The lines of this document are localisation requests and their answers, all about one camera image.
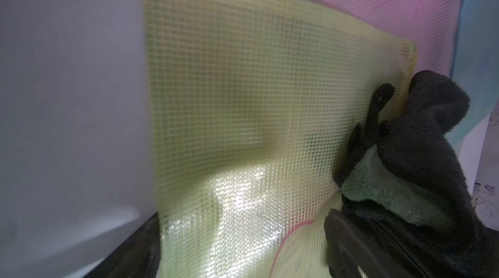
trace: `green fuzzy fabric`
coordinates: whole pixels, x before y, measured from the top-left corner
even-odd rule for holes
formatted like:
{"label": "green fuzzy fabric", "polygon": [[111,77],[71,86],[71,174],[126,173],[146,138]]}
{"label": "green fuzzy fabric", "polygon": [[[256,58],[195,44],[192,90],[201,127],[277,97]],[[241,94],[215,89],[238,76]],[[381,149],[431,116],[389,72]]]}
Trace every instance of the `green fuzzy fabric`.
{"label": "green fuzzy fabric", "polygon": [[390,173],[381,163],[376,145],[357,163],[341,192],[353,201],[375,201],[414,225],[448,231],[455,224],[447,214],[449,201]]}

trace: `black object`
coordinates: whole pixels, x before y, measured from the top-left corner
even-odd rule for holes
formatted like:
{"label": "black object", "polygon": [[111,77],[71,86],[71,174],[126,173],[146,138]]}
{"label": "black object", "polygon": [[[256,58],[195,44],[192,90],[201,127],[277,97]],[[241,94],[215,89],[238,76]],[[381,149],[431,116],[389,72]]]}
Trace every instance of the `black object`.
{"label": "black object", "polygon": [[84,278],[155,278],[160,258],[155,213]]}
{"label": "black object", "polygon": [[[378,128],[378,113],[386,104],[383,95],[391,97],[390,93],[383,93],[385,86],[373,94],[365,132],[360,125],[352,132],[347,160],[334,173],[335,182],[341,186],[367,149],[376,144],[378,156],[392,174],[450,201],[456,226],[442,232],[412,225],[373,201],[355,202],[343,197],[342,214],[351,222],[344,224],[345,227],[355,234],[356,240],[364,242],[365,249],[371,250],[374,256],[369,259],[367,251],[349,248],[346,244],[338,248],[332,241],[336,246],[333,249],[345,251],[333,253],[330,259],[330,266],[340,268],[339,271],[334,268],[336,278],[358,277],[349,269],[360,265],[364,270],[359,262],[378,262],[382,267],[383,270],[371,266],[371,273],[366,272],[368,277],[492,277],[498,271],[495,267],[499,260],[499,236],[478,220],[458,159],[445,139],[445,133],[468,111],[468,96],[449,78],[421,71],[411,80],[402,116],[384,121]],[[338,219],[336,212],[331,211],[330,215]],[[327,218],[324,224],[329,238],[334,236],[330,233],[334,229],[332,222]],[[365,257],[359,260],[355,253]],[[405,273],[392,271],[392,262],[400,265]]]}

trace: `yellow mesh sheet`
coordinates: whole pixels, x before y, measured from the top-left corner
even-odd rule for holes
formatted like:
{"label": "yellow mesh sheet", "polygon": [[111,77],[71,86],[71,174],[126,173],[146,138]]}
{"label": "yellow mesh sheet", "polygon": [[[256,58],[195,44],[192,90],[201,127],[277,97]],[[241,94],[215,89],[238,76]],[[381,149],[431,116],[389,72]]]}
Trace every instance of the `yellow mesh sheet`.
{"label": "yellow mesh sheet", "polygon": [[144,0],[162,277],[328,277],[331,171],[414,44],[305,0]]}

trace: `blue panel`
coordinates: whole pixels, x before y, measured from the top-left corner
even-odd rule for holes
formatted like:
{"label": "blue panel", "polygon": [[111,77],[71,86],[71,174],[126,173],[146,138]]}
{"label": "blue panel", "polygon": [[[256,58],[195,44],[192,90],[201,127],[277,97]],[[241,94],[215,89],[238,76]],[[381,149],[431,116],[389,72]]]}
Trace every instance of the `blue panel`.
{"label": "blue panel", "polygon": [[499,0],[463,0],[451,77],[471,98],[466,117],[447,134],[455,145],[499,98]]}

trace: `white surface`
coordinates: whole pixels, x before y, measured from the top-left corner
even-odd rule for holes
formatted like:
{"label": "white surface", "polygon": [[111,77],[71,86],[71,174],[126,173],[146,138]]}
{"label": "white surface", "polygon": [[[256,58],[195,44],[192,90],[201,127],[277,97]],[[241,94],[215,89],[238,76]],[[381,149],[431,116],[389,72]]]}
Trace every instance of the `white surface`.
{"label": "white surface", "polygon": [[461,151],[459,152],[459,163],[465,174],[466,185],[468,186],[470,195],[473,194],[473,186],[475,185],[485,133],[487,132],[487,126],[489,125],[489,117],[490,114],[466,135],[462,142]]}
{"label": "white surface", "polygon": [[0,276],[63,277],[156,210],[141,0],[0,13]]}
{"label": "white surface", "polygon": [[477,171],[478,192],[476,211],[485,226],[499,230],[499,102],[490,115],[483,151]]}

